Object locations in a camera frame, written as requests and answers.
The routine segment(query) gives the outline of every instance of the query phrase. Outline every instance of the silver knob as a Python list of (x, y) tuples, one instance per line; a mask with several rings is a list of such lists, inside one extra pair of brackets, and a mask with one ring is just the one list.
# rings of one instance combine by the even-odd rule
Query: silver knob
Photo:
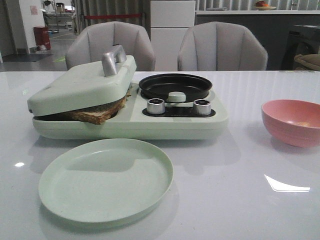
[(207, 116), (211, 114), (211, 103), (204, 99), (198, 99), (193, 102), (192, 112), (196, 115)]
[(146, 105), (146, 111), (153, 115), (164, 114), (166, 111), (165, 101), (160, 98), (149, 99)]

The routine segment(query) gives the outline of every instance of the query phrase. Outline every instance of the gray chair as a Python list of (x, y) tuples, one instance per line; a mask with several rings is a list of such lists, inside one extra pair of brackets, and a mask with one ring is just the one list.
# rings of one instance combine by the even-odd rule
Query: gray chair
[(154, 71), (155, 53), (144, 27), (111, 21), (86, 27), (65, 55), (67, 69), (76, 65), (101, 61), (102, 54), (120, 44), (127, 55), (132, 55), (137, 71)]
[(249, 29), (225, 22), (190, 27), (178, 53), (179, 71), (266, 70), (268, 53)]

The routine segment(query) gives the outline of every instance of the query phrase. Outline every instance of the silver handle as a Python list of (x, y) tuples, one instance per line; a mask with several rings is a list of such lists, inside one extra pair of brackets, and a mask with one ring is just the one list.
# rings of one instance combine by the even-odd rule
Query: silver handle
[(127, 60), (127, 56), (122, 45), (114, 45), (110, 51), (102, 55), (102, 68), (104, 76), (113, 76), (118, 73), (116, 63), (122, 63)]

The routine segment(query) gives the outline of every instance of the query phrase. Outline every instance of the frying pan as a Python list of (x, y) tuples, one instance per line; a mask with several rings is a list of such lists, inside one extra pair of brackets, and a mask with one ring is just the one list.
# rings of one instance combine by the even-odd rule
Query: frying pan
[[(148, 76), (139, 82), (141, 93), (149, 99), (163, 99), (166, 102), (193, 102), (205, 98), (212, 83), (200, 76), (183, 73), (165, 73)], [(172, 93), (185, 95), (185, 101), (172, 101)]]

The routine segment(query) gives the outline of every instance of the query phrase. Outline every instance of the glossy table surface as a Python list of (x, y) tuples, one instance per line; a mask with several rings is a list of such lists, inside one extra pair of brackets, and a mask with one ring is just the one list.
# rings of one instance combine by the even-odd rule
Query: glossy table surface
[[(133, 81), (158, 72), (137, 72)], [(273, 138), (262, 103), (320, 103), (320, 72), (187, 72), (212, 81), (229, 112), (212, 140), (148, 140), (170, 157), (173, 184), (160, 205), (127, 226), (64, 224), (41, 203), (38, 183), (58, 156), (88, 140), (35, 131), (27, 99), (63, 72), (0, 72), (0, 239), (2, 240), (318, 240), (320, 147)]]

